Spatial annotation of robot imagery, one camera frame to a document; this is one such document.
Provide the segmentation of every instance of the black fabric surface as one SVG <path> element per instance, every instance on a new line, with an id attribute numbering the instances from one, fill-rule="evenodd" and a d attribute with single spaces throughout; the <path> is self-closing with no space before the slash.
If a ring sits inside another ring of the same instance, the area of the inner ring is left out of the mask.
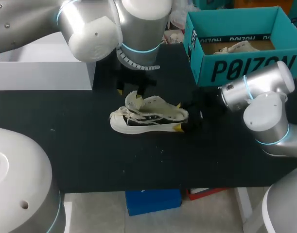
<path id="1" fill-rule="evenodd" d="M 109 114 L 119 96 L 110 57 L 97 65 L 93 91 L 0 91 L 0 127 L 35 140 L 47 153 L 63 192 L 269 186 L 297 167 L 297 159 L 266 155 L 243 124 L 243 113 L 191 134 L 113 131 Z M 162 46 L 144 97 L 172 104 L 195 90 L 182 45 Z M 297 89 L 286 104 L 297 124 Z"/>

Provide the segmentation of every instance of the white table leg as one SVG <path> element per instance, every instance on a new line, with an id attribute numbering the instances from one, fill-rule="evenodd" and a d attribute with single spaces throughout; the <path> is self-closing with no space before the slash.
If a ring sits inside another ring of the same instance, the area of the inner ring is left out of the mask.
<path id="1" fill-rule="evenodd" d="M 252 206 L 246 188 L 235 188 L 235 194 L 239 205 L 242 223 L 252 215 Z"/>
<path id="2" fill-rule="evenodd" d="M 262 201 L 253 211 L 247 188 L 235 188 L 244 233 L 257 233 L 264 224 L 262 217 Z"/>
<path id="3" fill-rule="evenodd" d="M 262 201 L 260 201 L 253 214 L 245 221 L 243 230 L 244 233 L 257 233 L 263 225 Z"/>

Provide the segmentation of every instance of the floor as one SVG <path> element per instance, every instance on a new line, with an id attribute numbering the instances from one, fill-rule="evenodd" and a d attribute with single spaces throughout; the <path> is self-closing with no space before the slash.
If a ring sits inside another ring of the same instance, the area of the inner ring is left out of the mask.
<path id="1" fill-rule="evenodd" d="M 266 189 L 249 188 L 252 207 Z M 66 194 L 65 233 L 242 233 L 234 190 L 229 189 L 182 206 L 139 216 L 128 215 L 124 192 Z"/>

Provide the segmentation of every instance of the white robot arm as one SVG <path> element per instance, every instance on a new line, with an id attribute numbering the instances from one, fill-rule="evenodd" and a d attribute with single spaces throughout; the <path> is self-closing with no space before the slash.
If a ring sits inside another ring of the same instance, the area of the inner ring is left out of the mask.
<path id="1" fill-rule="evenodd" d="M 72 54 L 152 70 L 171 0 L 0 0 L 0 53 L 61 31 Z"/>
<path id="2" fill-rule="evenodd" d="M 297 125 L 288 122 L 285 98 L 275 92 L 257 96 L 246 108 L 244 121 L 267 154 L 297 157 Z"/>
<path id="3" fill-rule="evenodd" d="M 245 109 L 244 122 L 266 153 L 297 157 L 297 125 L 285 112 L 294 89 L 289 68 L 277 62 L 222 86 L 219 97 L 231 111 Z"/>

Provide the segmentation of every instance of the white sneaker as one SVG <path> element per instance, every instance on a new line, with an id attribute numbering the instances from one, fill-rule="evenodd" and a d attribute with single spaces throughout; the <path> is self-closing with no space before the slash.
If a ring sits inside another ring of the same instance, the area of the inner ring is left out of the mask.
<path id="1" fill-rule="evenodd" d="M 225 47 L 221 49 L 219 52 L 215 52 L 214 54 L 226 54 L 226 53 L 235 53 L 235 52 L 257 52 L 256 48 L 254 48 L 247 40 L 241 41 L 229 48 Z"/>
<path id="2" fill-rule="evenodd" d="M 181 124 L 187 122 L 188 112 L 167 103 L 159 96 L 136 98 L 131 92 L 125 98 L 125 106 L 110 114 L 113 130 L 138 134 L 151 131 L 182 132 Z"/>

